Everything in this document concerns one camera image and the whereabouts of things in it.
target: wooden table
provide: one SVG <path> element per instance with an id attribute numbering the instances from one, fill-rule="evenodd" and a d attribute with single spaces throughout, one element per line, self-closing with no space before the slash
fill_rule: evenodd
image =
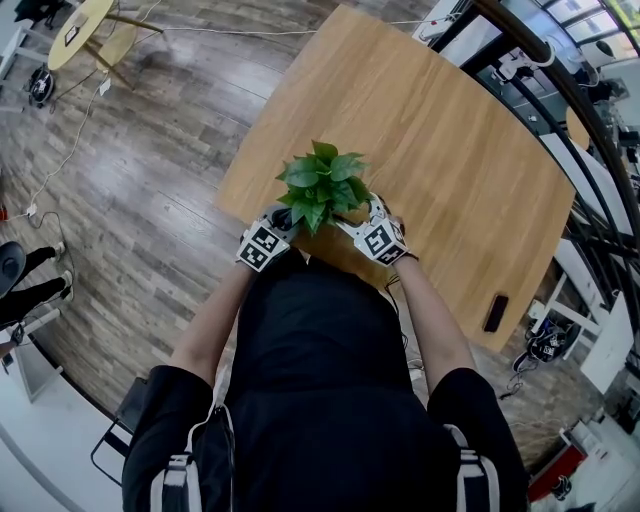
<path id="1" fill-rule="evenodd" d="M 287 70 L 244 139 L 216 203 L 252 222 L 285 193 L 283 160 L 311 139 L 364 153 L 363 180 L 404 218 L 470 339 L 500 350 L 558 244 L 573 189 L 533 135 L 490 93 L 397 29 L 340 6 Z M 388 271 L 332 227 L 300 245 L 381 286 Z M 482 325 L 509 297 L 498 332 Z"/>
<path id="2" fill-rule="evenodd" d="M 135 27 L 147 28 L 156 32 L 162 32 L 162 29 L 124 16 L 109 14 L 113 6 L 113 1 L 114 0 L 85 0 L 84 3 L 80 4 L 73 14 L 69 16 L 69 19 L 62 26 L 53 41 L 53 45 L 49 51 L 49 69 L 60 69 L 82 49 L 96 60 L 100 69 L 109 70 L 109 72 L 113 73 L 123 84 L 133 89 L 113 66 L 117 64 L 133 46 L 135 42 Z M 78 16 L 82 15 L 86 16 L 86 21 L 79 27 L 78 34 L 66 45 L 65 35 L 74 25 L 77 25 Z M 103 46 L 95 40 L 93 34 L 98 30 L 100 23 L 102 23 L 104 19 L 120 21 L 131 25 L 131 27 L 125 27 L 124 29 L 118 28 Z"/>
<path id="3" fill-rule="evenodd" d="M 587 132 L 585 127 L 582 126 L 578 116 L 571 107 L 567 108 L 567 131 L 569 132 L 569 137 L 571 137 L 573 142 L 585 151 L 589 149 L 589 143 L 591 141 L 589 132 Z"/>

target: table leg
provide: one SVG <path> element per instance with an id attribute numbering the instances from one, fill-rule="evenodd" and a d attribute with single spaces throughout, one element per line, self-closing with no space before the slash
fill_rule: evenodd
<path id="1" fill-rule="evenodd" d="M 148 28 L 149 30 L 155 30 L 156 32 L 162 32 L 161 28 L 156 27 L 155 25 L 149 25 L 144 21 L 133 20 L 131 18 L 126 18 L 124 16 L 117 16 L 115 14 L 107 14 L 105 18 L 114 21 L 121 21 L 122 23 L 128 23 L 129 25 L 135 25 L 136 27 Z"/>
<path id="2" fill-rule="evenodd" d="M 91 55 L 94 59 L 96 59 L 98 62 L 100 62 L 100 64 L 102 64 L 105 68 L 107 68 L 109 70 L 109 73 L 113 73 L 113 75 L 120 80 L 124 85 L 126 85 L 129 89 L 131 89 L 133 91 L 133 87 L 131 86 L 131 84 L 129 84 L 129 82 L 127 82 L 125 80 L 125 78 L 118 73 L 111 64 L 109 64 L 106 60 L 104 60 L 100 54 L 98 54 L 97 51 L 95 51 L 91 45 L 85 44 L 83 46 L 83 48 L 86 50 L 86 52 Z"/>

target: black t-shirt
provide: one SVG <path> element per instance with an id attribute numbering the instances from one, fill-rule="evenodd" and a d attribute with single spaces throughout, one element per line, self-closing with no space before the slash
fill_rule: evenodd
<path id="1" fill-rule="evenodd" d="M 239 319 L 229 392 L 234 510 L 455 510 L 460 450 L 490 458 L 501 510 L 525 506 L 527 477 L 491 386 L 458 369 L 425 410 L 411 390 L 393 309 L 355 276 L 292 257 L 254 284 Z M 151 372 L 123 475 L 124 510 L 149 508 L 151 480 L 206 418 L 211 388 L 179 368 Z M 221 424 L 200 427 L 203 510 L 229 508 Z"/>

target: chair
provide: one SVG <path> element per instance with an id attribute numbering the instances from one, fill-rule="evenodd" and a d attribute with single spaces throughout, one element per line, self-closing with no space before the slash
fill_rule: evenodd
<path id="1" fill-rule="evenodd" d="M 96 444 L 95 448 L 91 451 L 91 463 L 109 480 L 119 486 L 122 486 L 122 483 L 98 465 L 98 463 L 95 461 L 95 454 L 103 444 L 106 444 L 117 451 L 123 457 L 127 456 L 129 445 L 122 439 L 120 439 L 117 435 L 115 435 L 113 433 L 113 429 L 117 425 L 129 434 L 133 435 L 133 432 L 135 431 L 136 427 L 138 426 L 138 422 L 140 421 L 140 416 L 142 415 L 142 406 L 144 404 L 144 397 L 146 395 L 146 392 L 147 381 L 140 377 L 136 377 L 136 379 L 133 381 L 133 385 L 124 397 L 124 400 L 118 407 L 113 423 L 100 438 L 100 441 L 98 441 L 98 444 Z"/>

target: shoe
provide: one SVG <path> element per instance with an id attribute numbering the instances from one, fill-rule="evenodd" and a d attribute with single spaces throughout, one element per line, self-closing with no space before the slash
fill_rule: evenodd
<path id="1" fill-rule="evenodd" d="M 68 270 L 65 270 L 64 273 L 60 276 L 62 279 L 64 279 L 65 282 L 65 288 L 69 288 L 72 284 L 73 284 L 73 274 L 71 272 L 69 272 Z"/>
<path id="2" fill-rule="evenodd" d="M 65 247 L 64 242 L 60 242 L 53 248 L 53 250 L 56 251 L 56 255 L 54 256 L 53 261 L 60 261 L 60 258 L 64 254 L 64 251 L 67 250 L 67 248 Z"/>

